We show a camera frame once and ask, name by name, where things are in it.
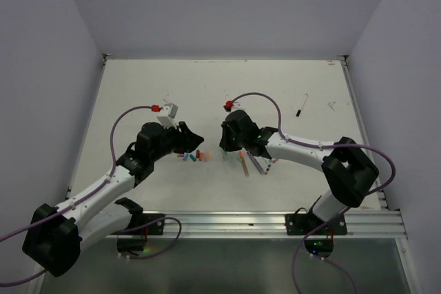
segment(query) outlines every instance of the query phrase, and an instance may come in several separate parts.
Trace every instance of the white wall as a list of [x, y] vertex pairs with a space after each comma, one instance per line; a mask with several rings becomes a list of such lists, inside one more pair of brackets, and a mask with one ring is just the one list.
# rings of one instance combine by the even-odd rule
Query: white wall
[[[0, 235], [63, 198], [101, 73], [73, 0], [0, 0]], [[27, 277], [24, 235], [0, 244], [0, 282]], [[24, 293], [26, 286], [0, 289]]]
[[426, 293], [441, 288], [440, 54], [441, 0], [382, 0], [349, 57], [370, 142], [397, 164], [387, 198]]
[[349, 54], [380, 0], [75, 0], [119, 57]]

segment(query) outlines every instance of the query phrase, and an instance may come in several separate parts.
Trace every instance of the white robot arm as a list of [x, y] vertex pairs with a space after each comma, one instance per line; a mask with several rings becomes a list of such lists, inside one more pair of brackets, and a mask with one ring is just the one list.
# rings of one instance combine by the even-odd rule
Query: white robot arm
[[[223, 136], [219, 146], [225, 151], [245, 148], [253, 156], [290, 160], [324, 173], [330, 190], [319, 197], [306, 218], [298, 222], [303, 233], [315, 229], [347, 207], [359, 207], [378, 177], [377, 167], [361, 148], [317, 149], [293, 144], [287, 141], [287, 137], [281, 136], [276, 128], [259, 128], [241, 109], [231, 112], [222, 128]], [[290, 138], [306, 146], [355, 144], [355, 141], [346, 137], [338, 142]]]
[[54, 276], [63, 275], [81, 251], [121, 229], [145, 224], [143, 209], [120, 195], [135, 188], [154, 170], [154, 163], [172, 152], [194, 151], [203, 138], [192, 133], [185, 122], [174, 122], [177, 106], [167, 104], [157, 115], [159, 123], [146, 123], [114, 167], [90, 187], [55, 207], [40, 206], [23, 243], [23, 251]]

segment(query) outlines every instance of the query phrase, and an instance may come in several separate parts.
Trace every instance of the black mount bracket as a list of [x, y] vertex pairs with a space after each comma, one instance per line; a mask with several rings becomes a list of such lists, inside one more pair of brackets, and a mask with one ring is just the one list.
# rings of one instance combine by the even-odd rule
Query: black mount bracket
[[[56, 212], [56, 208], [43, 204], [34, 212], [31, 224]], [[22, 250], [53, 276], [59, 277], [80, 256], [81, 240], [75, 219], [60, 215], [28, 230]]]
[[179, 122], [178, 128], [164, 128], [156, 122], [144, 124], [125, 153], [117, 160], [135, 177], [135, 187], [145, 180], [154, 170], [154, 163], [170, 153], [190, 153], [204, 138], [191, 132], [185, 122]]
[[315, 256], [321, 258], [328, 258], [334, 251], [334, 240], [329, 237], [328, 239], [306, 239], [306, 250]]
[[[158, 220], [159, 218], [165, 217], [165, 214], [163, 213], [143, 213], [143, 208], [131, 201], [128, 198], [121, 198], [117, 201], [115, 201], [116, 204], [119, 204], [123, 207], [125, 207], [129, 213], [132, 215], [132, 218], [130, 219], [130, 223], [127, 226], [126, 229], [133, 229], [135, 227], [139, 227], [143, 224], [147, 224], [151, 221]], [[116, 248], [118, 249], [119, 253], [123, 253], [126, 251], [142, 251], [143, 246], [145, 244], [145, 241], [143, 240], [143, 237], [147, 239], [147, 233], [148, 235], [162, 235], [164, 232], [164, 221], [158, 221], [152, 225], [150, 225], [146, 229], [141, 229], [139, 231], [131, 232], [131, 235], [140, 235], [140, 238], [130, 238], [130, 239], [123, 239], [118, 238], [116, 241]]]
[[[285, 215], [285, 227], [287, 235], [306, 235], [314, 230], [323, 221], [319, 220], [312, 213], [288, 213]], [[329, 226], [318, 230], [314, 235], [330, 235], [334, 231], [334, 235], [347, 235], [347, 227], [345, 217], [341, 216]]]
[[[115, 204], [119, 204], [125, 207], [132, 215], [132, 219], [130, 220], [130, 223], [126, 229], [133, 229], [143, 224], [147, 224], [148, 222], [151, 222], [153, 220], [157, 220], [159, 218], [165, 217], [165, 214], [163, 213], [143, 213], [143, 208], [139, 204], [131, 201], [128, 198], [118, 199], [117, 201], [115, 201]], [[164, 222], [157, 222], [148, 227], [149, 235], [162, 235], [163, 231], [164, 231]], [[140, 230], [138, 233], [132, 232], [130, 234], [137, 235], [144, 233], [145, 233], [144, 230]]]

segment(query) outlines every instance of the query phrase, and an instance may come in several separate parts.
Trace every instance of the purple cable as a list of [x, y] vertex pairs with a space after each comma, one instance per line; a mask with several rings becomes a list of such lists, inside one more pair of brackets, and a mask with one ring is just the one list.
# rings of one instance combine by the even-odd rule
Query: purple cable
[[[296, 145], [300, 145], [303, 147], [308, 147], [308, 148], [315, 148], [315, 149], [335, 149], [335, 148], [353, 148], [353, 147], [357, 147], [357, 148], [363, 148], [363, 149], [368, 149], [370, 151], [373, 151], [379, 155], [381, 155], [391, 166], [391, 175], [389, 176], [389, 178], [380, 186], [378, 186], [375, 189], [372, 189], [371, 191], [368, 192], [369, 194], [375, 193], [380, 191], [381, 189], [384, 189], [387, 185], [389, 185], [392, 180], [395, 178], [396, 175], [396, 167], [395, 164], [393, 163], [392, 159], [390, 157], [388, 157], [388, 155], [386, 155], [385, 153], [383, 153], [382, 151], [380, 151], [379, 149], [376, 149], [374, 147], [370, 147], [367, 145], [359, 145], [359, 144], [337, 144], [337, 145], [324, 145], [324, 146], [319, 146], [319, 145], [314, 145], [314, 144], [308, 144], [308, 143], [304, 143], [298, 140], [294, 140], [294, 139], [290, 139], [287, 138], [286, 135], [283, 134], [282, 132], [282, 112], [278, 106], [278, 104], [275, 102], [275, 100], [273, 98], [271, 98], [270, 96], [264, 94], [264, 93], [260, 93], [260, 92], [248, 92], [248, 93], [244, 93], [241, 94], [240, 96], [237, 96], [236, 98], [232, 99], [232, 102], [234, 103], [235, 101], [237, 101], [240, 98], [243, 98], [244, 96], [262, 96], [266, 99], [268, 99], [269, 101], [272, 102], [272, 104], [274, 105], [274, 107], [276, 107], [277, 110], [277, 115], [278, 115], [278, 133], [280, 134], [280, 136], [285, 139], [287, 142], [289, 143], [293, 143]], [[340, 213], [336, 214], [334, 217], [332, 217], [331, 219], [329, 219], [328, 221], [324, 222], [323, 224], [321, 224], [320, 226], [316, 227], [314, 230], [310, 231], [307, 235], [305, 235], [300, 244], [297, 246], [296, 251], [293, 254], [292, 257], [292, 262], [291, 262], [291, 276], [292, 276], [292, 280], [294, 281], [294, 286], [296, 287], [297, 291], [299, 294], [302, 293], [298, 283], [297, 283], [297, 278], [296, 278], [296, 260], [297, 260], [297, 256], [298, 256], [298, 252], [300, 251], [301, 246], [305, 243], [305, 240], [312, 234], [314, 234], [315, 232], [317, 232], [318, 230], [322, 229], [323, 227], [327, 226], [328, 224], [331, 224], [334, 220], [336, 220], [338, 217], [342, 216], [344, 213], [346, 213], [348, 210], [350, 210], [350, 207], [345, 208], [343, 211], [341, 211]], [[330, 260], [327, 261], [328, 263], [338, 267], [340, 270], [342, 270], [344, 273], [346, 273], [346, 275], [349, 277], [349, 279], [351, 280], [351, 283], [353, 285], [354, 288], [354, 293], [358, 294], [358, 288], [356, 286], [355, 281], [353, 280], [352, 276], [349, 274], [348, 271], [346, 271], [343, 267], [341, 267], [340, 265], [336, 264], [335, 262], [332, 262]]]
[[172, 216], [165, 216], [165, 217], [161, 217], [161, 218], [158, 218], [156, 220], [153, 220], [151, 222], [148, 222], [146, 224], [143, 224], [143, 225], [141, 225], [139, 227], [134, 227], [133, 229], [126, 229], [126, 230], [118, 231], [117, 234], [124, 234], [124, 233], [133, 232], [133, 231], [138, 231], [138, 230], [141, 230], [141, 229], [145, 229], [146, 227], [149, 227], [150, 225], [156, 224], [157, 222], [163, 222], [165, 220], [174, 220], [179, 225], [178, 234], [173, 239], [172, 243], [169, 244], [167, 247], [165, 247], [162, 251], [158, 251], [156, 253], [153, 253], [153, 254], [150, 254], [150, 255], [147, 255], [147, 256], [130, 256], [130, 255], [128, 255], [129, 259], [131, 259], [131, 260], [146, 260], [148, 258], [154, 258], [154, 257], [156, 257], [156, 256], [158, 256], [160, 254], [165, 253], [169, 249], [171, 249], [178, 242], [178, 239], [181, 236], [181, 231], [182, 231], [181, 221], [179, 219], [175, 218], [175, 217], [172, 217]]
[[[150, 106], [137, 106], [137, 107], [130, 108], [130, 109], [126, 110], [125, 112], [123, 112], [123, 113], [122, 113], [122, 114], [116, 119], [115, 123], [114, 123], [113, 126], [112, 126], [112, 130], [110, 131], [110, 152], [111, 152], [111, 154], [112, 154], [112, 168], [111, 168], [111, 170], [110, 170], [109, 177], [112, 177], [112, 176], [113, 176], [113, 174], [114, 174], [114, 172], [115, 172], [115, 169], [116, 169], [116, 155], [115, 155], [115, 148], [114, 148], [114, 135], [115, 135], [115, 129], [116, 129], [116, 126], [118, 125], [119, 121], [120, 121], [125, 115], [127, 115], [127, 114], [130, 113], [130, 112], [133, 112], [134, 110], [138, 110], [138, 109], [151, 109], [151, 107], [150, 107]], [[89, 194], [86, 194], [86, 195], [83, 196], [81, 199], [78, 199], [78, 200], [75, 202], [75, 205], [80, 204], [80, 203], [86, 201], [88, 198], [90, 198], [90, 197], [93, 196], [94, 194], [98, 193], [98, 192], [99, 192], [99, 191], [100, 191], [100, 190], [101, 190], [101, 189], [102, 189], [107, 183], [109, 183], [109, 181], [108, 181], [107, 179], [104, 180], [104, 181], [103, 181], [103, 182], [102, 182], [102, 183], [101, 183], [96, 189], [94, 189], [93, 191], [91, 191]], [[39, 220], [38, 222], [35, 222], [35, 223], [32, 223], [32, 224], [26, 225], [25, 227], [21, 227], [20, 229], [17, 229], [17, 230], [15, 230], [15, 231], [11, 232], [11, 233], [5, 234], [5, 235], [3, 235], [3, 236], [0, 237], [0, 242], [3, 242], [3, 241], [5, 241], [5, 240], [7, 240], [7, 239], [9, 239], [9, 238], [12, 238], [12, 237], [16, 236], [16, 235], [19, 234], [19, 233], [22, 233], [22, 232], [24, 232], [24, 231], [27, 231], [27, 230], [33, 229], [33, 228], [35, 228], [35, 227], [37, 227], [37, 226], [39, 226], [39, 225], [42, 225], [42, 224], [44, 224], [44, 223], [46, 223], [46, 222], [49, 222], [50, 220], [53, 220], [54, 218], [56, 218], [56, 217], [58, 217], [58, 216], [60, 216], [60, 215], [63, 215], [65, 212], [71, 210], [72, 208], [73, 208], [72, 206], [66, 207], [65, 209], [62, 209], [62, 210], [60, 210], [60, 211], [57, 211], [57, 212], [54, 213], [53, 215], [51, 215], [51, 216], [49, 216], [49, 217], [46, 217], [46, 218], [44, 218], [44, 219], [42, 219], [42, 220]], [[0, 288], [1, 288], [1, 287], [12, 287], [12, 286], [18, 286], [18, 285], [25, 284], [26, 282], [30, 282], [31, 280], [33, 280], [33, 279], [39, 277], [40, 275], [43, 275], [45, 272], [46, 272], [46, 270], [42, 270], [42, 271], [36, 273], [35, 275], [32, 275], [32, 276], [30, 276], [30, 277], [28, 277], [28, 278], [26, 278], [26, 279], [23, 279], [23, 280], [18, 280], [18, 281], [16, 281], [16, 282], [0, 282]]]
[[[332, 222], [334, 222], [335, 220], [337, 220], [340, 216], [342, 216], [344, 213], [346, 213], [348, 210], [350, 210], [351, 207], [346, 207], [345, 209], [343, 209], [343, 211], [341, 211], [340, 213], [336, 214], [334, 217], [330, 218], [329, 220], [327, 220], [326, 222], [320, 224], [318, 227], [316, 227], [314, 230], [311, 230], [309, 233], [307, 233], [302, 240], [300, 241], [300, 244], [298, 244], [296, 250], [294, 251], [294, 254], [292, 255], [292, 261], [291, 261], [291, 277], [292, 280], [294, 282], [294, 286], [296, 287], [298, 294], [302, 294], [302, 290], [300, 289], [298, 282], [297, 282], [297, 277], [296, 277], [296, 262], [297, 262], [297, 256], [298, 256], [298, 252], [300, 251], [300, 248], [302, 247], [302, 245], [305, 243], [306, 239], [313, 235], [315, 232], [317, 232], [318, 230], [323, 229], [324, 227], [328, 226], [329, 224], [331, 224]], [[331, 260], [325, 260], [326, 262], [336, 266], [337, 268], [339, 268], [341, 271], [343, 271], [348, 278], [351, 280], [351, 283], [353, 285], [353, 291], [355, 294], [358, 294], [358, 287], [356, 285], [355, 280], [352, 278], [352, 276], [349, 274], [349, 272], [343, 268], [342, 266], [338, 265], [335, 262], [332, 262]]]

